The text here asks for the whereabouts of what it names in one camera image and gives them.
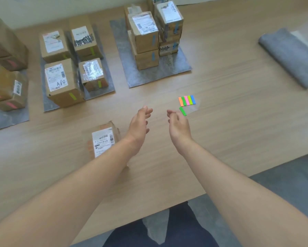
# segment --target blue sticky tab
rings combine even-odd
[[[196,104],[194,96],[191,95],[190,98],[192,99],[193,104]]]
[[[176,34],[176,33],[177,33],[178,28],[179,28],[179,23],[176,23],[175,30],[173,31],[173,33],[174,33],[174,34]]]

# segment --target orange sticky tab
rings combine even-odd
[[[179,97],[179,102],[180,102],[180,106],[184,106],[183,100],[181,99],[181,97]]]

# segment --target green sticky tab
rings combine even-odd
[[[186,103],[185,97],[181,97],[181,99],[183,100],[183,104],[184,104],[184,106],[187,106],[187,103]]]
[[[73,100],[77,100],[75,95],[73,95],[73,93],[69,93],[69,95],[73,98]]]
[[[180,111],[183,113],[184,116],[186,116],[187,114],[185,113],[185,110],[183,109],[183,107],[179,107]]]
[[[93,56],[95,56],[96,54],[94,53],[93,47],[90,47],[91,53]]]
[[[190,95],[188,95],[187,98],[188,98],[189,104],[193,105],[192,98],[190,97]]]

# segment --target dark blue pants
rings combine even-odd
[[[187,202],[170,208],[165,243],[158,245],[147,235],[142,220],[115,229],[103,247],[218,247],[213,236],[197,222]]]

